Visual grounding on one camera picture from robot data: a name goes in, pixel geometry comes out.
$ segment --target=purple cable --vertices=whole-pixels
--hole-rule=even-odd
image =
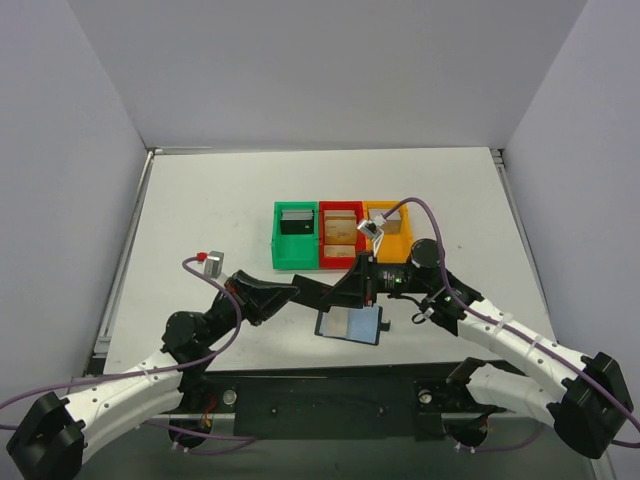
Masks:
[[[475,448],[473,451],[475,453],[491,453],[491,452],[503,453],[503,452],[511,452],[513,450],[519,450],[521,448],[528,447],[529,445],[531,445],[538,438],[540,438],[543,432],[544,432],[544,424],[541,423],[538,425],[538,428],[536,429],[533,435],[531,435],[529,438],[527,438],[526,440],[520,443],[516,443],[515,445],[508,445],[506,447],[478,447],[478,448]],[[449,434],[448,434],[448,437],[451,440],[453,440],[456,444],[460,443],[458,440],[456,440]],[[471,451],[471,447],[463,445],[462,443],[460,443],[460,448],[462,450]]]
[[[238,445],[234,445],[233,447],[223,448],[222,450],[201,450],[201,449],[190,449],[187,451],[189,455],[224,455],[225,453],[231,453],[238,451],[244,447],[248,447],[252,443],[255,443],[256,440],[248,440],[246,442],[242,442]]]
[[[498,320],[495,320],[487,315],[483,315],[482,313],[475,311],[474,309],[469,307],[467,304],[465,304],[462,300],[460,300],[456,292],[451,287],[451,284],[449,283],[449,277],[447,276],[447,267],[445,266],[444,243],[442,241],[442,234],[440,233],[440,227],[438,226],[438,222],[436,221],[435,215],[423,200],[417,197],[405,198],[404,200],[399,202],[395,207],[393,207],[391,210],[384,213],[382,216],[385,219],[387,219],[398,208],[400,208],[405,203],[409,203],[409,202],[414,202],[420,205],[422,209],[425,211],[425,213],[427,214],[427,216],[429,217],[429,220],[431,221],[431,226],[433,227],[433,232],[436,236],[436,244],[438,246],[438,256],[440,257],[440,274],[442,275],[442,281],[444,283],[445,289],[447,290],[447,293],[451,295],[451,298],[453,298],[454,301],[458,305],[460,305],[465,311],[478,317],[480,320],[490,323],[491,325],[498,325],[500,323]],[[520,330],[517,330],[511,325],[504,324],[502,328],[504,330],[507,330],[513,333],[515,336],[524,340],[525,342],[533,345],[535,348],[545,353],[546,355],[550,356],[554,360],[560,362],[562,365],[564,365],[569,370],[571,370],[576,375],[578,375],[580,378],[582,378],[585,382],[591,385],[598,393],[600,393],[604,398],[606,398],[614,407],[616,407],[620,412],[622,412],[622,414],[627,418],[627,420],[629,420],[633,424],[633,426],[636,427],[636,430],[640,433],[640,421],[636,417],[634,417],[633,414],[629,410],[627,410],[627,408],[622,403],[620,403],[613,395],[611,395],[604,387],[602,387],[602,385],[596,382],[593,378],[591,378],[589,375],[584,373],[578,367],[571,364],[569,361],[565,360],[563,357],[555,353],[553,350],[545,347],[544,345],[540,345],[539,343],[536,343],[528,335],[522,333]],[[640,448],[640,442],[633,443],[633,442],[625,442],[620,440],[613,440],[611,444],[617,445],[619,447]]]
[[[182,262],[182,267],[187,272],[195,275],[196,277],[198,277],[201,280],[204,280],[209,285],[211,285],[212,287],[214,287],[217,290],[219,290],[225,297],[227,297],[229,299],[229,301],[233,305],[233,308],[236,311],[236,316],[237,316],[236,329],[234,330],[233,335],[231,335],[231,338],[222,347],[220,347],[215,352],[211,352],[211,354],[207,355],[206,357],[200,358],[198,360],[194,360],[193,362],[187,362],[187,363],[183,363],[183,364],[180,364],[180,365],[175,365],[173,367],[154,368],[154,369],[151,369],[151,370],[141,370],[139,372],[118,373],[118,374],[115,374],[115,375],[103,375],[102,377],[99,377],[99,378],[89,378],[89,379],[86,379],[86,380],[78,380],[76,382],[58,383],[58,384],[55,384],[55,385],[49,385],[47,387],[36,388],[34,390],[29,390],[28,392],[21,393],[20,395],[16,395],[15,397],[11,397],[10,399],[5,400],[4,402],[0,403],[0,410],[6,408],[9,405],[12,405],[12,404],[14,404],[16,402],[19,402],[20,400],[23,400],[25,398],[32,397],[33,395],[38,395],[40,393],[51,392],[53,390],[61,390],[63,388],[83,387],[83,386],[86,386],[86,385],[97,385],[97,384],[100,384],[100,383],[109,382],[111,380],[122,380],[122,379],[125,379],[125,378],[141,377],[143,375],[153,375],[153,374],[156,374],[156,373],[173,372],[175,370],[183,370],[183,369],[186,369],[186,368],[195,367],[197,365],[200,365],[201,363],[213,360],[218,355],[220,355],[222,352],[224,352],[227,348],[229,348],[229,346],[231,346],[231,344],[236,340],[236,338],[238,338],[238,334],[240,333],[240,325],[242,324],[242,310],[240,309],[240,305],[238,304],[238,301],[235,299],[235,297],[233,295],[231,295],[231,293],[229,293],[224,287],[220,286],[217,282],[215,282],[211,278],[207,277],[206,275],[201,274],[200,272],[197,272],[196,270],[194,270],[193,268],[191,268],[189,266],[190,263],[195,262],[197,260],[198,260],[197,257],[189,257],[189,258],[187,258],[186,260],[184,260]],[[17,425],[2,425],[2,424],[0,424],[0,430],[16,430],[17,428],[18,428]]]
[[[209,440],[229,440],[233,442],[255,442],[256,437],[234,437],[232,435],[214,435],[211,433],[201,433],[188,430],[186,428],[174,427],[173,425],[167,425],[166,423],[157,422],[155,420],[147,420],[144,425],[156,428],[164,428],[165,430],[171,430],[173,432],[181,433],[183,435],[189,435],[191,437],[207,438]]]

